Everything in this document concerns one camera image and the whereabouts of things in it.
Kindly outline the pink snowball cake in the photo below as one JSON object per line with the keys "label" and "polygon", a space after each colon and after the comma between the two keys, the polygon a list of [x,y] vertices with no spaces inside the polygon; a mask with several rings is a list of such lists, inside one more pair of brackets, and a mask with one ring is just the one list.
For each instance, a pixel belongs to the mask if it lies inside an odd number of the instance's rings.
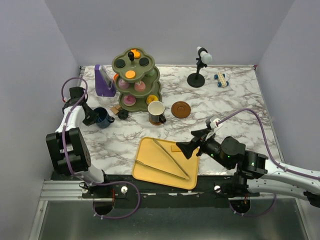
{"label": "pink snowball cake", "polygon": [[143,92],[146,89],[146,85],[143,81],[139,81],[134,84],[134,89],[137,92]]}

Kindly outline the green tiered cake stand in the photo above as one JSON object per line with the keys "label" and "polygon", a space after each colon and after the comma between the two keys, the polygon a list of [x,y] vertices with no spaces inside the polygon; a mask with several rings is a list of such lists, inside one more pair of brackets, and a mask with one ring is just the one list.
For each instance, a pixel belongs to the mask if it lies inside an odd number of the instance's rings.
{"label": "green tiered cake stand", "polygon": [[[131,49],[137,49],[140,52],[140,58],[146,57],[149,59],[149,64],[147,66],[140,66],[139,60],[134,58],[134,54],[131,52]],[[125,66],[122,68],[117,68],[115,66],[115,61],[118,59],[123,59],[125,61]],[[148,110],[148,105],[146,103],[146,98],[149,95],[156,95],[159,101],[162,101],[162,85],[160,83],[160,71],[155,65],[154,58],[146,53],[140,47],[131,47],[126,49],[123,53],[116,56],[112,61],[112,69],[119,76],[114,81],[116,89],[120,92],[118,103],[122,109],[127,110],[128,112],[146,112]],[[128,79],[125,76],[125,73],[129,70],[136,72],[136,77],[133,79]],[[151,77],[148,77],[147,74],[152,70],[155,70],[155,74]],[[121,89],[118,86],[118,81],[124,80],[129,83],[127,89]],[[145,90],[138,92],[135,90],[135,83],[143,81],[145,83]],[[136,98],[136,103],[132,106],[126,106],[124,104],[124,97],[127,95],[132,95]]]}

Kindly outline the orange fish cookie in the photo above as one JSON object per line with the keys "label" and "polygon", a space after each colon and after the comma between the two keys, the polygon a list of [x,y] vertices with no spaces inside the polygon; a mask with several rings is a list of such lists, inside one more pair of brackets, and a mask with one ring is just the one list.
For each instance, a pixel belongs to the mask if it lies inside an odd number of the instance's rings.
{"label": "orange fish cookie", "polygon": [[139,59],[141,57],[141,53],[137,49],[130,50],[133,53],[135,59]]}

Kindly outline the yellow frosted donut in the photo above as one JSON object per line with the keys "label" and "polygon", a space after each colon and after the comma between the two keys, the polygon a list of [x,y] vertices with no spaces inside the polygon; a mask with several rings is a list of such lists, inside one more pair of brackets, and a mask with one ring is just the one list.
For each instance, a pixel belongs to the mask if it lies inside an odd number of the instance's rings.
{"label": "yellow frosted donut", "polygon": [[150,94],[147,98],[146,98],[146,104],[149,105],[152,102],[157,102],[159,101],[158,97],[156,95]]}

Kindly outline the purple snowball cake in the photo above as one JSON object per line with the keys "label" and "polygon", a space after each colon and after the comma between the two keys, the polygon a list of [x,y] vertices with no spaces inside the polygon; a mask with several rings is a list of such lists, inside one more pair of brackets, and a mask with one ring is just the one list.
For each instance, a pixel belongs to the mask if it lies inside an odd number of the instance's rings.
{"label": "purple snowball cake", "polygon": [[120,89],[125,90],[125,89],[127,89],[127,88],[130,86],[130,84],[129,84],[128,82],[126,82],[125,80],[120,79],[120,80],[118,81],[118,86],[119,86]]}

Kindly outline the pink frosted donut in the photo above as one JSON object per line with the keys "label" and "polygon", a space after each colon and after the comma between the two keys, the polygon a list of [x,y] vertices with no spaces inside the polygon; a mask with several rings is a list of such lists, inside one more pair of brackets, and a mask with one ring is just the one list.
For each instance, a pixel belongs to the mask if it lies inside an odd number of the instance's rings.
{"label": "pink frosted donut", "polygon": [[123,99],[126,106],[133,106],[136,103],[136,98],[133,95],[126,95]]}

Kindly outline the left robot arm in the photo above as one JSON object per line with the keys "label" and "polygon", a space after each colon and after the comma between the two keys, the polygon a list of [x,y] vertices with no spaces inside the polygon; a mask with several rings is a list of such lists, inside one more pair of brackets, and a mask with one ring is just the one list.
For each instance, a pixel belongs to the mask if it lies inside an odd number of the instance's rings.
{"label": "left robot arm", "polygon": [[45,138],[53,168],[60,175],[75,176],[94,185],[93,191],[99,197],[107,197],[111,185],[105,181],[104,171],[92,165],[89,149],[80,130],[82,124],[95,124],[98,113],[88,106],[84,88],[72,87],[69,93],[70,99],[62,108],[60,126]]}

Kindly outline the dark blue mug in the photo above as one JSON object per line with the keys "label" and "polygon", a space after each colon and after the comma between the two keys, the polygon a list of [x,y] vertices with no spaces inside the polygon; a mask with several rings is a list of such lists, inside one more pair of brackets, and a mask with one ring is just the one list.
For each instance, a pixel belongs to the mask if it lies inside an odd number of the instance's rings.
{"label": "dark blue mug", "polygon": [[110,116],[108,111],[104,107],[97,107],[93,110],[95,113],[97,113],[97,120],[95,121],[95,124],[100,129],[106,129],[115,121],[115,118]]}

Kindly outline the metal serving tongs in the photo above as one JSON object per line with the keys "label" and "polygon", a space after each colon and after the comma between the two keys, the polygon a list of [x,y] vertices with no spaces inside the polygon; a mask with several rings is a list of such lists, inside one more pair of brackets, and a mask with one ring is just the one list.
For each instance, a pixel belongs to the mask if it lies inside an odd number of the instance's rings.
{"label": "metal serving tongs", "polygon": [[174,144],[174,141],[144,137],[140,140],[135,161],[152,170],[189,180],[190,176],[171,151]]}

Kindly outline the black cream mug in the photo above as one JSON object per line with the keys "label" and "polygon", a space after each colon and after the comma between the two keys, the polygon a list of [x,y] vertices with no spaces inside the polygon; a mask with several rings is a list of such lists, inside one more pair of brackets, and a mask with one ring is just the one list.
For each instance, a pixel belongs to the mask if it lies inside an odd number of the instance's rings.
{"label": "black cream mug", "polygon": [[147,107],[149,119],[153,122],[166,123],[167,119],[165,117],[165,106],[160,101],[153,101]]}

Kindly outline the round orange biscuit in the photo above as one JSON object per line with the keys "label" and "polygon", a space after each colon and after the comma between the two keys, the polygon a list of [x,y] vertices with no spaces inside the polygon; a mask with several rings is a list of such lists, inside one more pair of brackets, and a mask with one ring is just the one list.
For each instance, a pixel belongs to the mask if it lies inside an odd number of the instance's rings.
{"label": "round orange biscuit", "polygon": [[125,73],[125,77],[127,79],[134,79],[136,77],[136,72],[134,70],[128,70],[126,73]]}

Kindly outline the black lamp white bulb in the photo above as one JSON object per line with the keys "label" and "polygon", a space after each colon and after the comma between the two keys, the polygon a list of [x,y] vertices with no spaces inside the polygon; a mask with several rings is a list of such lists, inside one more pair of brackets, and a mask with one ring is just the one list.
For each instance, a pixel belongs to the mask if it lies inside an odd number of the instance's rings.
{"label": "black lamp white bulb", "polygon": [[212,55],[201,46],[196,48],[198,57],[196,58],[196,73],[191,73],[187,77],[187,83],[193,88],[200,88],[205,84],[205,78],[200,74],[202,68],[206,68],[213,60]]}

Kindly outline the dark wooden coaster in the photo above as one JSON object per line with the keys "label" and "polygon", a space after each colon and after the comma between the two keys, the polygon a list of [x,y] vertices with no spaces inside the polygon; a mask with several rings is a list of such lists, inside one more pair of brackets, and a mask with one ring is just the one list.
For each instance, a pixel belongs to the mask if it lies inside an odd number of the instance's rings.
{"label": "dark wooden coaster", "polygon": [[191,113],[191,107],[187,102],[177,101],[171,107],[171,113],[179,119],[187,118]]}

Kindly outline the yellow serving tray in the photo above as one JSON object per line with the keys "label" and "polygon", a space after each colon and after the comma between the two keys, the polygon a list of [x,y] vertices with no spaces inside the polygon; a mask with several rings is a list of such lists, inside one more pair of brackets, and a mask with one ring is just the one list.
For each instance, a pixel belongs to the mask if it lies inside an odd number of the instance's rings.
{"label": "yellow serving tray", "polygon": [[197,185],[199,149],[186,159],[174,141],[144,137],[141,139],[132,169],[136,180],[192,190]]}

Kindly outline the black patterned sandwich cookie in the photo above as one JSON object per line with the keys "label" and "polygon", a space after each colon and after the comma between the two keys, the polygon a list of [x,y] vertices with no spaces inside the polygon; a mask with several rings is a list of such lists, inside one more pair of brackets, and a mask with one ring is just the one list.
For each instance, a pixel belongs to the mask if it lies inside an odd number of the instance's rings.
{"label": "black patterned sandwich cookie", "polygon": [[123,68],[126,65],[126,62],[123,59],[117,59],[115,61],[115,66],[117,68]]}

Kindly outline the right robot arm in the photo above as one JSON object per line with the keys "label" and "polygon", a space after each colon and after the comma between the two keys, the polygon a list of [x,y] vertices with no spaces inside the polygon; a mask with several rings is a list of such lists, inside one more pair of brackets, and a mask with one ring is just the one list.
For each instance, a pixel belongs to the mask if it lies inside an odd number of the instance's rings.
{"label": "right robot arm", "polygon": [[192,131],[188,142],[177,142],[186,159],[195,153],[206,154],[224,168],[235,170],[231,181],[218,183],[215,192],[227,198],[244,197],[249,194],[271,193],[286,195],[320,206],[320,175],[315,171],[310,177],[301,169],[292,170],[289,165],[276,165],[266,155],[246,149],[232,136],[222,142],[215,139],[209,130]]}

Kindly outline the green snowball cake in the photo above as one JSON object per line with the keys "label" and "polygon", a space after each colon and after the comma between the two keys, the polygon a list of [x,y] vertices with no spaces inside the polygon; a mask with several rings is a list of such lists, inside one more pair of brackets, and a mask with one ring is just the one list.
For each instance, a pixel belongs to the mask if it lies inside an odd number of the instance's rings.
{"label": "green snowball cake", "polygon": [[152,77],[155,74],[155,70],[153,69],[151,72],[149,72],[146,76]]}

